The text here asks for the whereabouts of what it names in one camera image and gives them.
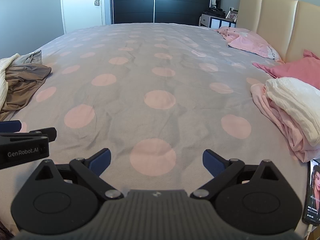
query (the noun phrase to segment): nightstand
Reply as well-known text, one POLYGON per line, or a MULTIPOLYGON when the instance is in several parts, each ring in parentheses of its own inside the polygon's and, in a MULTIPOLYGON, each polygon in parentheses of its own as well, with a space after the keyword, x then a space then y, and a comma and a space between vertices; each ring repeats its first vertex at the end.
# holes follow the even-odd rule
POLYGON ((208 28, 218 29, 221 26, 226 27, 236 27, 236 23, 234 21, 230 21, 224 18, 219 18, 207 14, 201 15, 201 26, 205 26, 208 28))

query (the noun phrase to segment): woman on phone screen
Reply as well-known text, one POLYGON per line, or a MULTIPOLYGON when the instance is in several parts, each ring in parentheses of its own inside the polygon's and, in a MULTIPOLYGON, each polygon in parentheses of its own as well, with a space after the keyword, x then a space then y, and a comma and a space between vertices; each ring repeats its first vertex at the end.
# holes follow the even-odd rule
POLYGON ((319 206, 320 206, 320 166, 313 166, 313 171, 311 175, 310 183, 310 199, 308 206, 313 209, 313 212, 316 212, 318 216, 319 206))

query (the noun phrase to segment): pink pillow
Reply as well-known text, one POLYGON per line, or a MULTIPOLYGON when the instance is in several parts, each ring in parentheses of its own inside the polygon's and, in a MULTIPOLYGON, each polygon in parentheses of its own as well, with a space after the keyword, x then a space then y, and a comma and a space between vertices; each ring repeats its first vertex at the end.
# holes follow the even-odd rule
POLYGON ((261 57, 273 59, 279 63, 284 63, 278 52, 257 33, 241 28, 220 27, 217 30, 228 45, 235 49, 241 49, 255 53, 261 57))
POLYGON ((259 63, 254 66, 269 73, 274 78, 293 77, 314 86, 320 90, 320 59, 309 50, 304 50, 303 58, 275 67, 259 63))

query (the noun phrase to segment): gray bed sheet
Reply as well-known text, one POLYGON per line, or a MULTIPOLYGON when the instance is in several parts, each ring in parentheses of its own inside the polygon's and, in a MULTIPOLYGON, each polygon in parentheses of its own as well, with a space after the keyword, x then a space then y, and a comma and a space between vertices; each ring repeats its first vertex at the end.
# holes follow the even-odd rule
MULTIPOLYGON (((50 158, 68 163, 107 147, 101 178, 130 189, 185 189, 212 176, 212 149, 247 164, 271 159, 304 202, 307 164, 252 101, 250 87, 270 76, 252 65, 275 64, 241 50, 212 29, 177 24, 97 26, 40 48, 52 74, 12 120, 23 131, 55 127, 50 158)), ((10 204, 40 161, 0 171, 0 219, 12 229, 10 204)), ((303 235, 300 222, 296 232, 303 235)))

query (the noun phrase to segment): beige padded headboard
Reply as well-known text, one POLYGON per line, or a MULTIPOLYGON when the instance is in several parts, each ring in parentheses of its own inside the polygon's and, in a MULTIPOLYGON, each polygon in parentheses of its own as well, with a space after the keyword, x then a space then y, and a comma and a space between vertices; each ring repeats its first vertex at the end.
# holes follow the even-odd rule
POLYGON ((320 6, 298 0, 240 0, 237 28, 256 32, 285 62, 320 57, 320 6))

